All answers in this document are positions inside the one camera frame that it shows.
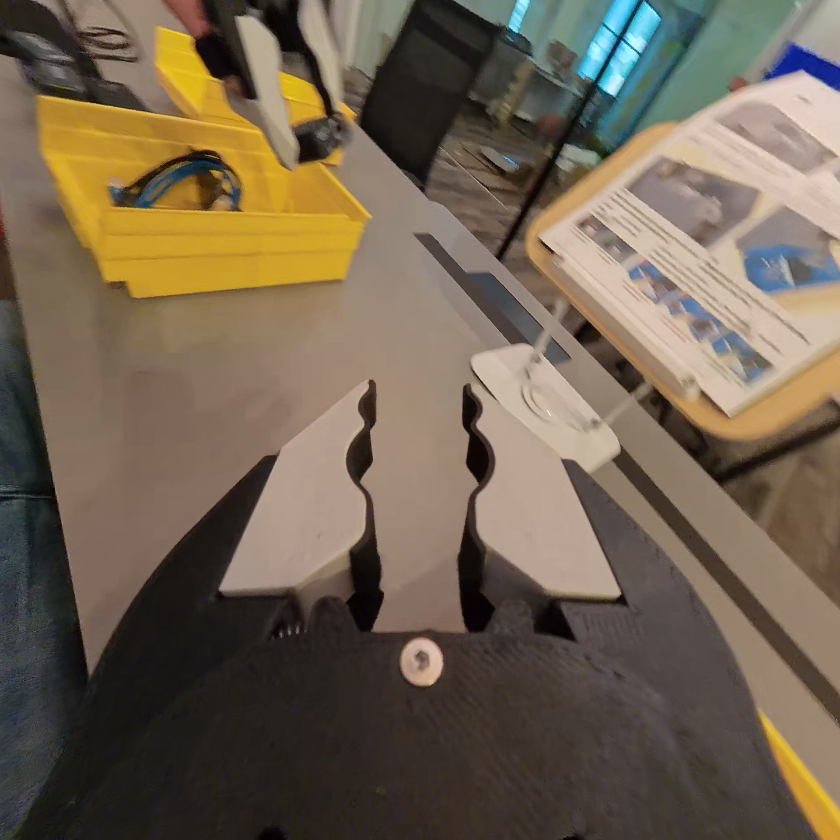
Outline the printed instruction sheet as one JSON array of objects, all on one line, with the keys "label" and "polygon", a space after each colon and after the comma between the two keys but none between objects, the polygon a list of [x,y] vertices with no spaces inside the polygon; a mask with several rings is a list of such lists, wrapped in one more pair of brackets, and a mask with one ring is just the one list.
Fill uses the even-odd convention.
[{"label": "printed instruction sheet", "polygon": [[799,71],[699,112],[539,241],[734,417],[838,347],[838,157],[838,90]]}]

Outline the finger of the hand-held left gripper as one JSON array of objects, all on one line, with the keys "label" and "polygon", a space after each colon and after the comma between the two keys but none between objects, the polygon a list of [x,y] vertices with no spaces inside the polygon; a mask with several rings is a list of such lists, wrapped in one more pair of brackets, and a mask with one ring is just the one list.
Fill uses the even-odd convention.
[{"label": "finger of the hand-held left gripper", "polygon": [[310,72],[328,119],[340,121],[343,63],[328,10],[322,1],[301,1],[301,33],[312,59]]},{"label": "finger of the hand-held left gripper", "polygon": [[254,96],[240,102],[240,115],[265,136],[287,170],[299,163],[299,141],[291,127],[280,89],[281,52],[277,39],[255,16],[236,16],[235,26]]}]

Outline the person's blue jeans leg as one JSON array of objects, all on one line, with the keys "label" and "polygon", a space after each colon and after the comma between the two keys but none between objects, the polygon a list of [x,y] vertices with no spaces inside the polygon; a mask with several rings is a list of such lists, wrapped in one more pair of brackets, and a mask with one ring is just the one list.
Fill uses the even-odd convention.
[{"label": "person's blue jeans leg", "polygon": [[46,438],[16,303],[1,304],[1,837],[48,779],[88,681]]}]

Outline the black device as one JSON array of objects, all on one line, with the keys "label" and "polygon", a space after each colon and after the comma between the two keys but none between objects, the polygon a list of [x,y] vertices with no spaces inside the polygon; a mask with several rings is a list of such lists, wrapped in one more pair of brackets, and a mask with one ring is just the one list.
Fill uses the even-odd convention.
[{"label": "black device", "polygon": [[2,2],[1,53],[39,96],[149,110],[128,87],[107,80],[71,26],[40,2]]}]

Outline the person's left hand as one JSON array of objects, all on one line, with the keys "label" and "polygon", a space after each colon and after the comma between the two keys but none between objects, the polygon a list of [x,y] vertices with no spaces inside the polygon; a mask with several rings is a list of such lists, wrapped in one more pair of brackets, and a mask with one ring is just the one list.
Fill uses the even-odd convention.
[{"label": "person's left hand", "polygon": [[203,1],[163,1],[162,2],[183,25],[187,34],[195,40],[215,34],[214,25],[207,16]]}]

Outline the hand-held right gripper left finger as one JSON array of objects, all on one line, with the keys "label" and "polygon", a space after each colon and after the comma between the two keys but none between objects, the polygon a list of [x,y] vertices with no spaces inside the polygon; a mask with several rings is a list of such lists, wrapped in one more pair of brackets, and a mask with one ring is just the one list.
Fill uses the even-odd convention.
[{"label": "hand-held right gripper left finger", "polygon": [[280,449],[219,585],[225,597],[278,595],[306,623],[337,597],[372,629],[384,594],[375,515],[362,478],[373,462],[376,385],[355,386]]}]

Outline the yellow plastic bin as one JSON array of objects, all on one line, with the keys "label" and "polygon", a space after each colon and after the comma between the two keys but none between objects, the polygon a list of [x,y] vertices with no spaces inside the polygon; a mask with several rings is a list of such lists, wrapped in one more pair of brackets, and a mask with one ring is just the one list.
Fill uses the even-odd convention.
[{"label": "yellow plastic bin", "polygon": [[839,808],[762,712],[759,719],[782,777],[817,838],[839,839]]},{"label": "yellow plastic bin", "polygon": [[[255,129],[82,101],[36,98],[39,148],[59,204],[103,281],[132,298],[342,280],[371,216],[323,164],[284,170]],[[180,154],[232,165],[242,209],[200,209],[196,185],[160,208],[119,207],[128,185]]]},{"label": "yellow plastic bin", "polygon": [[[158,26],[154,35],[154,66],[161,86],[186,118],[256,130],[255,125],[229,107],[222,82],[208,73],[191,36]],[[282,72],[280,88],[295,128],[324,117],[320,97],[309,81]]]}]

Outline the black office chair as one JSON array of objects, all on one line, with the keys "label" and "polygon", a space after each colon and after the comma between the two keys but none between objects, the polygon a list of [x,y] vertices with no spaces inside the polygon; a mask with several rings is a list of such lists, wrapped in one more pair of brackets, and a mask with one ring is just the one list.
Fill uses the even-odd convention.
[{"label": "black office chair", "polygon": [[373,78],[360,129],[422,192],[501,27],[454,1],[415,1]]}]

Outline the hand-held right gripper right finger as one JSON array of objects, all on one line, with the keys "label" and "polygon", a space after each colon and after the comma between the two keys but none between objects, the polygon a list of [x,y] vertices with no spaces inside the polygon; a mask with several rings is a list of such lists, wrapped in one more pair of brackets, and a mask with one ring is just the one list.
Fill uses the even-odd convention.
[{"label": "hand-held right gripper right finger", "polygon": [[507,601],[524,602],[552,632],[560,602],[616,603],[622,589],[572,481],[586,472],[552,451],[480,385],[465,385],[462,424],[469,495],[458,550],[467,631],[487,628]]}]

